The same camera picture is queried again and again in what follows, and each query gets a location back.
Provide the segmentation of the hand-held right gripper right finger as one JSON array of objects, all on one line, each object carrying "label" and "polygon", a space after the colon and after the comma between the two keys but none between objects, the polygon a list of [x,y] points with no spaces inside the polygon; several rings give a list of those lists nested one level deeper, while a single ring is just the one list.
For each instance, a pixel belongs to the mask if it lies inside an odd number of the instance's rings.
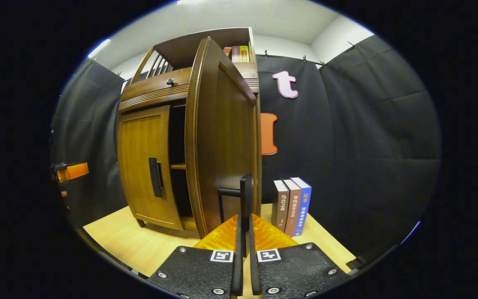
[{"label": "hand-held right gripper right finger", "polygon": [[350,275],[315,243],[261,250],[262,226],[250,214],[251,288],[261,298],[312,298],[349,282]]}]

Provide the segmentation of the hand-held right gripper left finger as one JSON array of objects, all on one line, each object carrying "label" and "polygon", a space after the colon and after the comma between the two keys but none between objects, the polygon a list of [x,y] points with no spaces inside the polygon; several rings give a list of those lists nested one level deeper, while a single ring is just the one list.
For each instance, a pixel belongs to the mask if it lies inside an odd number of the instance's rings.
[{"label": "hand-held right gripper left finger", "polygon": [[179,299],[235,299],[243,291],[243,244],[237,214],[194,247],[175,248],[147,282]]}]

